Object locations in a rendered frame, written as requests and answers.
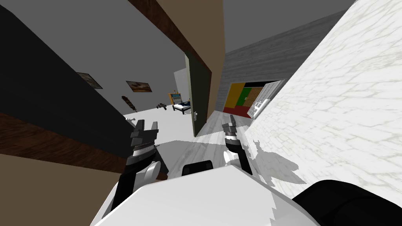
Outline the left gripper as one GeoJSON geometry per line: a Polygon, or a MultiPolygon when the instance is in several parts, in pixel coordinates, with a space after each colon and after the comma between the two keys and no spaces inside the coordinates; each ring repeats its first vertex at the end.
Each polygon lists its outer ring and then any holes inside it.
{"type": "Polygon", "coordinates": [[[135,128],[130,135],[131,147],[141,146],[148,143],[155,144],[157,139],[158,123],[154,121],[150,130],[144,130],[145,120],[137,120],[135,128]]]}

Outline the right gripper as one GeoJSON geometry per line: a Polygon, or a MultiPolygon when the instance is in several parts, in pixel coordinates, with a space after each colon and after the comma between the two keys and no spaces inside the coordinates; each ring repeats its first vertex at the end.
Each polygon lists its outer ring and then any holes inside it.
{"type": "Polygon", "coordinates": [[[236,137],[236,121],[235,118],[232,114],[229,115],[230,117],[230,123],[224,123],[222,124],[223,131],[226,136],[228,137],[236,137]]]}

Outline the dark brown plant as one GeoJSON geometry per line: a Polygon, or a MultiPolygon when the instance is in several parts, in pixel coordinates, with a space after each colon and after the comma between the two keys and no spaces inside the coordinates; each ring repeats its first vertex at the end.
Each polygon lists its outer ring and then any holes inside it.
{"type": "Polygon", "coordinates": [[[125,103],[127,103],[127,105],[128,105],[133,111],[137,112],[135,106],[132,104],[132,102],[131,102],[127,97],[122,96],[121,98],[125,101],[125,103]]]}

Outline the yellow bookshelf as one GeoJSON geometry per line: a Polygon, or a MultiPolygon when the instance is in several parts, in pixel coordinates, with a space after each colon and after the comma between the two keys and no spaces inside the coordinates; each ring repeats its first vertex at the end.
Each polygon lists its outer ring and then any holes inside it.
{"type": "Polygon", "coordinates": [[[182,98],[181,98],[181,94],[178,93],[178,92],[176,92],[176,93],[169,93],[168,95],[169,95],[169,98],[170,98],[170,101],[171,101],[171,104],[172,104],[172,105],[180,104],[180,103],[183,102],[183,101],[182,101],[182,98]]]}

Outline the white bed with dark bedding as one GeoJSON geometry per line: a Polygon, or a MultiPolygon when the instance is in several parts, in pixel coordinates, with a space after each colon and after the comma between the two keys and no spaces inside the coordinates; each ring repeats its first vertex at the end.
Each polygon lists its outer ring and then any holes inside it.
{"type": "Polygon", "coordinates": [[[174,111],[175,110],[181,111],[182,114],[184,115],[185,111],[189,110],[191,108],[191,104],[190,104],[190,101],[182,102],[182,103],[178,103],[178,104],[173,104],[172,108],[174,111]]]}

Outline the dark green door leaf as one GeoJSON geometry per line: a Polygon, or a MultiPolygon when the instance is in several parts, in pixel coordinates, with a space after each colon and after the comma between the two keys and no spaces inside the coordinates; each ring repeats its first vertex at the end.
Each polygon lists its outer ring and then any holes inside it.
{"type": "Polygon", "coordinates": [[[189,95],[194,135],[198,136],[206,124],[210,99],[211,71],[206,64],[189,51],[185,52],[189,95]],[[193,113],[198,113],[194,122],[193,113]]]}

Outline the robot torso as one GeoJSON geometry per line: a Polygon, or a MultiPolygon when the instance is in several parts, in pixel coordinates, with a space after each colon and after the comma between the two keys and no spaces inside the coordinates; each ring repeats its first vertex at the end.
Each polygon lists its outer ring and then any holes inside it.
{"type": "Polygon", "coordinates": [[[235,165],[146,184],[90,226],[313,226],[291,199],[235,165]]]}

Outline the brown framed wall picture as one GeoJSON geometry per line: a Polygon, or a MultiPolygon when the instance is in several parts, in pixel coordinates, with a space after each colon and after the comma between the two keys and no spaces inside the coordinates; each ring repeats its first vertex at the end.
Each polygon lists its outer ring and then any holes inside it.
{"type": "Polygon", "coordinates": [[[133,92],[152,92],[148,83],[126,81],[133,92]]]}

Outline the grey framed wall picture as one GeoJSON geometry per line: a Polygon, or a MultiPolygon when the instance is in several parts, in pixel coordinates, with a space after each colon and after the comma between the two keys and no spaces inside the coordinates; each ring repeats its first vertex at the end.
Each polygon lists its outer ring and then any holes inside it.
{"type": "Polygon", "coordinates": [[[87,73],[78,73],[92,88],[102,89],[102,87],[87,73]]]}

